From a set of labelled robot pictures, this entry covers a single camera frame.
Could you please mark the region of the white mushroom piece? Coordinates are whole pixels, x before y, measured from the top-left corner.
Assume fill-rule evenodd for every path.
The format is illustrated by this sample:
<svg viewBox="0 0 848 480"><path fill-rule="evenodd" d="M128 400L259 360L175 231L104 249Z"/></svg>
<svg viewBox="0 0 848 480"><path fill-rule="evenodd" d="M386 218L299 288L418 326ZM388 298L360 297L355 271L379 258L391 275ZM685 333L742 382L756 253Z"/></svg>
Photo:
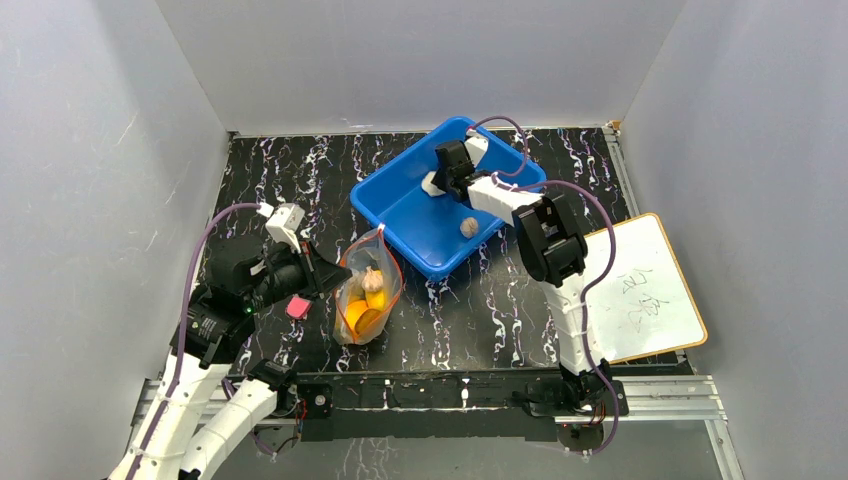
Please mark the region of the white mushroom piece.
<svg viewBox="0 0 848 480"><path fill-rule="evenodd" d="M445 194L435 183L436 171L429 171L421 181L421 189L430 197L438 197Z"/></svg>

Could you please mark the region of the yellow mango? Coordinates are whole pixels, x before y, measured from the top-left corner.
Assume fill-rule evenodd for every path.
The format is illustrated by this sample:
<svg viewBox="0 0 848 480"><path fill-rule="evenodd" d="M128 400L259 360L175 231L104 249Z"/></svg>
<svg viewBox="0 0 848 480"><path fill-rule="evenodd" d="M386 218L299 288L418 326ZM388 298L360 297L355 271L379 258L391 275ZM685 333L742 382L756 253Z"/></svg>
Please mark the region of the yellow mango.
<svg viewBox="0 0 848 480"><path fill-rule="evenodd" d="M384 311L389 303L389 295L385 289L366 291L365 300L369 309Z"/></svg>

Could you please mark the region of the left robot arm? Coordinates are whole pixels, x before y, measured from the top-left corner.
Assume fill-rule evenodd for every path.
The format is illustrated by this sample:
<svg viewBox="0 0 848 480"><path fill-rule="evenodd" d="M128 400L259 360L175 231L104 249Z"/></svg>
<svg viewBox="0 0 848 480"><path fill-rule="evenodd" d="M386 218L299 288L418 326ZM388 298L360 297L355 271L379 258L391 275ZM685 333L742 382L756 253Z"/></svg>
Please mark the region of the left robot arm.
<svg viewBox="0 0 848 480"><path fill-rule="evenodd" d="M257 313L293 297L324 299L351 276L311 242L265 247L243 236L213 246L172 338L162 382L110 478L208 479L259 421L293 412L295 373L262 360L213 418L200 422L255 332Z"/></svg>

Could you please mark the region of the clear zip top bag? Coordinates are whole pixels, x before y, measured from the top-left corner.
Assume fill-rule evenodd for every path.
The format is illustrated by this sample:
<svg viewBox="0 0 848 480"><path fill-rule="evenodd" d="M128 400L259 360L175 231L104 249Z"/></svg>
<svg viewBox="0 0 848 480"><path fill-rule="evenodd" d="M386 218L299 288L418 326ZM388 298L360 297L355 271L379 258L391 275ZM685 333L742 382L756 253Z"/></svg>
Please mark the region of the clear zip top bag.
<svg viewBox="0 0 848 480"><path fill-rule="evenodd" d="M385 242L385 226L361 235L341 265L351 277L335 291L334 338L341 345L365 345L380 336L400 298L403 274Z"/></svg>

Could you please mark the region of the orange bell pepper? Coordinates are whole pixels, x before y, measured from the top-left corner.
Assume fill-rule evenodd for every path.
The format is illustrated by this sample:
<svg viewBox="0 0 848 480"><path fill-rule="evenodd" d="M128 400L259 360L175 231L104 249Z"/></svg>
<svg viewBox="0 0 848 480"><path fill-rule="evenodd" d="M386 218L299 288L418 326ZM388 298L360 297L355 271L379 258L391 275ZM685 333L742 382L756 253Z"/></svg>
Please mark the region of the orange bell pepper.
<svg viewBox="0 0 848 480"><path fill-rule="evenodd" d="M345 307L343 320L356 337L362 337L376 329L383 313L381 309L372 308L366 300L354 300Z"/></svg>

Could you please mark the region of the blue plastic bin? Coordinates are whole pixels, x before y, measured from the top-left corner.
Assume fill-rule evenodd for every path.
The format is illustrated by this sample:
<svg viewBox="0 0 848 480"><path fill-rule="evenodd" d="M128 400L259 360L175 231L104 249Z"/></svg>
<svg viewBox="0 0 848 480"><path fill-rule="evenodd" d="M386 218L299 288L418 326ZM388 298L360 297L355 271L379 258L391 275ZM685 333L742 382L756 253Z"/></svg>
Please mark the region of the blue plastic bin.
<svg viewBox="0 0 848 480"><path fill-rule="evenodd" d="M430 197L421 189L429 171L438 168L435 148L464 140L473 121L455 116L406 148L386 165L353 187L353 207L375 227L385 226L385 240L430 281L446 278L497 230L512 221L510 207L482 202L476 210L448 194ZM479 232L466 239L461 221L474 217Z"/></svg>

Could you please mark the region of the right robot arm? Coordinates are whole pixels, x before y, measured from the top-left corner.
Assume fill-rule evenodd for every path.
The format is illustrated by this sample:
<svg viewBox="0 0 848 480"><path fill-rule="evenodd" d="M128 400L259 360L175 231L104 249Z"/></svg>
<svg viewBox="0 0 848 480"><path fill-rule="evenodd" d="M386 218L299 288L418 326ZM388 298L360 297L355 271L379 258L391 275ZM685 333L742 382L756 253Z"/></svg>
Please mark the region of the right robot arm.
<svg viewBox="0 0 848 480"><path fill-rule="evenodd" d="M593 423L605 415L617 419L621 400L589 323L588 309L588 293L610 273L616 251L609 251L602 272L587 281L589 248L567 199L544 195L536 184L509 185L496 173L478 170L487 145L480 136L438 145L438 167L422 187L430 195L448 195L512 226L524 268L545 295L557 330L561 378L531 384L525 392L514 393L513 401L534 416L589 414Z"/></svg>

